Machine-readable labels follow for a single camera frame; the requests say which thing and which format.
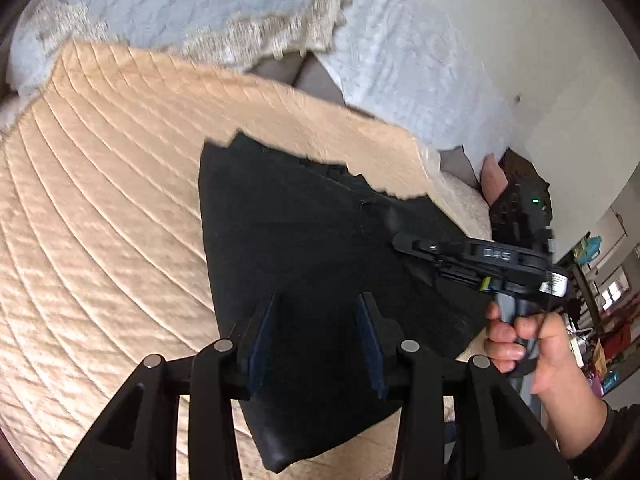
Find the beige quilt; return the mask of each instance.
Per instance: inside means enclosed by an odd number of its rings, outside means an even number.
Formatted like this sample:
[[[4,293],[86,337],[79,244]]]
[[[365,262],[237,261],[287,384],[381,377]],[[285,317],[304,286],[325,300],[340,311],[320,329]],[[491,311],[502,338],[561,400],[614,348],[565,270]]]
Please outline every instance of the beige quilt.
[[[469,235],[488,237],[488,219],[461,207],[476,201],[482,211],[482,199],[428,177],[400,128],[252,76],[66,44],[0,152],[0,426],[38,480],[59,474],[144,356],[187,356],[218,337],[198,158],[205,138],[224,144],[238,128],[344,162],[378,190],[428,194]],[[183,399],[181,479],[187,408]],[[234,413],[244,477],[274,478]],[[377,479],[390,469],[397,425],[396,415],[278,477]]]

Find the person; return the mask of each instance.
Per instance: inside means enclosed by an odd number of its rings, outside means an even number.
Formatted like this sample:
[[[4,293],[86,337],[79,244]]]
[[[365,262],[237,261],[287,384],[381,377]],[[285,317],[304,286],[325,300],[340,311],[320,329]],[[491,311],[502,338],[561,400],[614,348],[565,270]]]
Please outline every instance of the person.
[[[602,480],[640,477],[640,404],[615,411],[593,394],[558,314],[519,317],[513,326],[499,317],[498,306],[492,303],[484,350],[503,373],[513,370],[526,353],[516,337],[538,334],[540,357],[532,393],[540,397],[556,431],[558,449],[574,475]]]

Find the forearm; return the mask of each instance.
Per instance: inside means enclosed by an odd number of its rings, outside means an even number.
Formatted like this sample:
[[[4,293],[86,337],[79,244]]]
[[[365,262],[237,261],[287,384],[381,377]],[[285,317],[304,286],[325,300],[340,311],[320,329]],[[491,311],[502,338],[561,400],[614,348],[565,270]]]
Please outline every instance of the forearm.
[[[558,370],[552,385],[540,392],[566,459],[582,453],[600,434],[607,420],[607,405],[597,398],[577,365]]]

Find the beige wall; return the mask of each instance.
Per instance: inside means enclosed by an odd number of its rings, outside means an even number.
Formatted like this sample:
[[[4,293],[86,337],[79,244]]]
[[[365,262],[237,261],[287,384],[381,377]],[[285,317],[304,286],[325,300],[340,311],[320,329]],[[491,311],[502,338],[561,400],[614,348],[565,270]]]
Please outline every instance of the beige wall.
[[[558,256],[640,160],[640,60],[601,0],[429,0],[447,13],[522,127],[551,183]]]

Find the black garment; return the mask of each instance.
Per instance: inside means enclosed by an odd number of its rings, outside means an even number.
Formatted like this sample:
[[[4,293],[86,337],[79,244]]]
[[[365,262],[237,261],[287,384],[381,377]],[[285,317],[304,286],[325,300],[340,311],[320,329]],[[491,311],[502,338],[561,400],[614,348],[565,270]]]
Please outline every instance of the black garment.
[[[631,480],[640,477],[640,404],[609,408],[607,421],[596,440],[569,461],[578,478]]]
[[[406,335],[454,358],[484,326],[490,298],[442,284],[442,294],[391,246],[395,232],[463,237],[427,197],[373,191],[344,166],[267,148],[239,134],[204,146],[200,205],[221,335],[265,294],[282,295],[265,382],[242,404],[264,465],[279,472],[393,413],[370,386],[356,297],[371,291]]]

